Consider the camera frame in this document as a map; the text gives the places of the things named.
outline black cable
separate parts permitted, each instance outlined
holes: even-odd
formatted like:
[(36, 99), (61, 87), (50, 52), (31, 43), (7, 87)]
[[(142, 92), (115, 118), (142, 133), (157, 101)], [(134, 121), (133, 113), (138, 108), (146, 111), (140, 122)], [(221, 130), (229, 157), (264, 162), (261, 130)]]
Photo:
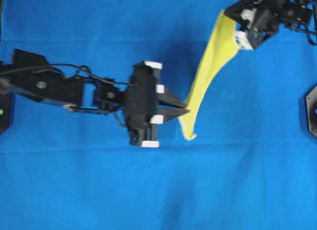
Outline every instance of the black cable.
[(316, 0), (307, 0), (307, 1), (309, 1), (309, 3), (311, 3), (312, 5), (316, 5), (317, 4)]
[(308, 27), (305, 26), (305, 28), (306, 28), (306, 31), (307, 31), (306, 35), (307, 35), (307, 40), (308, 40), (309, 44), (310, 44), (310, 45), (313, 45), (313, 46), (316, 46), (316, 43), (311, 39), (311, 37), (310, 37), (310, 35), (309, 35), (309, 33), (308, 33), (308, 32), (310, 32), (310, 31), (308, 30)]
[(95, 78), (97, 80), (100, 80), (104, 83), (111, 84), (111, 85), (127, 85), (127, 86), (134, 86), (133, 84), (130, 83), (125, 83), (125, 82), (115, 82), (115, 81), (108, 81), (105, 80), (97, 75), (94, 75), (90, 72), (89, 68), (87, 66), (76, 66), (72, 64), (65, 64), (65, 63), (57, 63), (57, 64), (50, 64), (50, 65), (39, 65), (39, 66), (29, 66), (29, 67), (24, 67), (24, 68), (16, 68), (16, 69), (10, 69), (7, 71), (0, 72), (0, 76), (2, 75), (8, 75), (20, 71), (25, 71), (25, 70), (35, 70), (35, 69), (45, 69), (45, 68), (52, 68), (52, 66), (68, 66), (77, 69), (77, 71), (83, 71), (87, 74), (89, 74), (90, 77)]
[(313, 13), (314, 13), (314, 22), (315, 22), (315, 31), (317, 31), (317, 6), (316, 4), (313, 5)]
[(40, 73), (43, 73), (43, 72), (46, 72), (46, 71), (56, 72), (56, 73), (58, 73), (58, 74), (61, 75), (62, 79), (63, 79), (65, 82), (68, 81), (67, 78), (66, 78), (66, 76), (64, 75), (64, 73), (63, 73), (61, 70), (59, 70), (59, 69), (57, 69), (57, 68), (55, 68), (55, 67), (49, 67), (49, 68), (38, 69), (38, 70), (34, 71), (33, 74), (40, 74)]
[(121, 122), (121, 120), (119, 119), (119, 117), (118, 117), (116, 112), (113, 112), (113, 115), (114, 115), (115, 119), (118, 121), (118, 123), (120, 124), (121, 127), (127, 127), (127, 125), (125, 125), (125, 124), (123, 124)]
[(317, 32), (313, 32), (313, 31), (310, 31), (308, 29), (307, 26), (305, 26), (305, 29), (302, 29), (302, 28), (290, 28), (292, 31), (296, 31), (296, 32), (301, 32), (301, 33), (305, 33), (305, 34), (308, 34), (308, 35), (317, 35)]

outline white bracket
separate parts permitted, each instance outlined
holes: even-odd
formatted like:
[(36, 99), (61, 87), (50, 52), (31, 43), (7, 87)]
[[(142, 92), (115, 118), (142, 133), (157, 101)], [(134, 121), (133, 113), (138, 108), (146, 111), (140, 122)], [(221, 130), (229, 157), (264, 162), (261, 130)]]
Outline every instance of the white bracket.
[(164, 85), (157, 85), (157, 93), (164, 94), (165, 93), (165, 86)]
[(249, 23), (248, 23), (248, 29), (251, 29), (252, 27), (252, 24), (254, 22), (254, 17), (256, 16), (256, 13), (257, 13), (257, 9), (256, 8), (253, 8), (252, 10), (249, 10), (249, 9), (244, 9), (241, 13), (241, 18), (243, 20), (248, 20)]
[(164, 116), (163, 115), (153, 115), (150, 120), (151, 124), (163, 124), (164, 123)]
[(159, 142), (158, 141), (143, 141), (142, 147), (159, 148)]
[(163, 69), (163, 64), (159, 63), (159, 62), (145, 61), (144, 64), (147, 65), (147, 66), (152, 67), (153, 69), (159, 69), (159, 70)]
[(243, 50), (253, 50), (253, 47), (251, 46), (248, 35), (245, 32), (242, 31), (235, 31), (234, 32), (234, 38), (238, 44), (238, 46)]

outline blue tablecloth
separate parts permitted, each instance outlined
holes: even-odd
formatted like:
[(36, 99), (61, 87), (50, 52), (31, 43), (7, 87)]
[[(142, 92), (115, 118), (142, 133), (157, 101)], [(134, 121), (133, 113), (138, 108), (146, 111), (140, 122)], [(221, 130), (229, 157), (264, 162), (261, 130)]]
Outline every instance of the blue tablecloth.
[[(236, 1), (4, 0), (0, 59), (18, 48), (117, 81), (158, 61), (161, 82), (185, 99), (218, 14)], [(185, 141), (173, 120), (153, 150), (130, 147), (113, 116), (16, 97), (0, 136), (0, 229), (317, 229), (317, 141), (304, 101), (316, 52), (282, 27), (239, 52), (206, 94), (197, 138)]]

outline yellow cloth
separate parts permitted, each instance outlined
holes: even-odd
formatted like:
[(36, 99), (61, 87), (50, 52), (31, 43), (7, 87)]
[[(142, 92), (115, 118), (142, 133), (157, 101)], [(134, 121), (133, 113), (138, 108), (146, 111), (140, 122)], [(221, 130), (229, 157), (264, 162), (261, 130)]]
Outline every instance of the yellow cloth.
[(196, 137), (194, 125), (197, 113), (204, 95), (220, 69), (229, 62), (239, 51), (239, 46), (234, 39), (236, 29), (235, 21), (221, 12), (213, 29), (205, 54), (198, 67), (196, 78), (186, 100), (188, 114), (178, 118), (182, 132), (187, 140)]

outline metal bracket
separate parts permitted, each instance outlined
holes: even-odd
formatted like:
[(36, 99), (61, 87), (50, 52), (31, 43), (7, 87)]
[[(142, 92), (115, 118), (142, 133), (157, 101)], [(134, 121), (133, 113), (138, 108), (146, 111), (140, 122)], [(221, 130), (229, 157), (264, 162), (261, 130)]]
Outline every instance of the metal bracket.
[(317, 137), (317, 86), (306, 96), (309, 132)]
[(14, 108), (14, 95), (0, 95), (0, 134), (6, 131), (11, 123)]

